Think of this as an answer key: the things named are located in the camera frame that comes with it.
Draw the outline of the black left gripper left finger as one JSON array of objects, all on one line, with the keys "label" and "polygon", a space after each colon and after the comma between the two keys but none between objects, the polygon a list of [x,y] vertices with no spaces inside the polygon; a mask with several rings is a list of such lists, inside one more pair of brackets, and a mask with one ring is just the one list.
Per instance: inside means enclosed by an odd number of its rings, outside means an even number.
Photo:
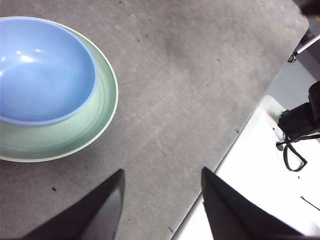
[{"label": "black left gripper left finger", "polygon": [[23,237],[24,240],[113,240],[121,218],[125,171],[117,170],[87,195]]}]

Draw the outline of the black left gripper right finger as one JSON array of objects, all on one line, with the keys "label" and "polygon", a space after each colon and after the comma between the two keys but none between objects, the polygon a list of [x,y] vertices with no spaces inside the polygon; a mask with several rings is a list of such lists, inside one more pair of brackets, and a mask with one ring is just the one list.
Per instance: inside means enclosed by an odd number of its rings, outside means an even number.
[{"label": "black left gripper right finger", "polygon": [[215,240],[309,240],[262,210],[207,167],[201,170],[203,204]]}]

